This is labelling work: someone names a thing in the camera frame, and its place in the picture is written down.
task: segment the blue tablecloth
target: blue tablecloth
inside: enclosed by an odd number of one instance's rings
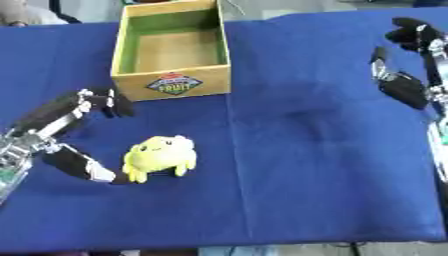
[[[67,141],[118,170],[154,135],[193,138],[184,178],[110,186],[41,163],[0,209],[0,252],[335,241],[444,240],[428,115],[381,94],[368,60],[424,78],[416,54],[383,39],[394,16],[448,31],[448,10],[288,15],[226,24],[230,95],[92,115]],[[112,86],[117,24],[0,29],[0,126],[70,89]]]

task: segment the wooden box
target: wooden box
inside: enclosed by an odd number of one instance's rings
[[[132,101],[230,92],[217,0],[126,6],[111,75]]]

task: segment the box label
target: box label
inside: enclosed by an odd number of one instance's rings
[[[158,80],[148,84],[146,88],[171,95],[181,95],[202,83],[202,81],[189,76],[184,76],[178,73],[168,73],[161,76]]]

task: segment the stuffed animal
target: stuffed animal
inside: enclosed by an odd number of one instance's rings
[[[134,145],[124,157],[123,172],[131,182],[144,183],[148,173],[175,167],[176,176],[184,176],[196,167],[194,143],[183,136],[152,137]]]

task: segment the robotic arm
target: robotic arm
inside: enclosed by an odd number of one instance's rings
[[[399,28],[386,38],[401,48],[420,54],[428,77],[428,85],[405,72],[392,72],[386,67],[386,51],[376,48],[370,61],[372,75],[388,96],[418,110],[432,103],[439,116],[428,128],[428,139],[434,158],[436,185],[448,226],[448,35],[430,24],[395,18]]]
[[[130,101],[116,90],[83,89],[41,106],[0,135],[0,203],[26,177],[38,155],[71,176],[113,184],[128,182],[125,174],[110,171],[87,154],[58,141],[92,110],[101,110],[108,118],[134,115]]]

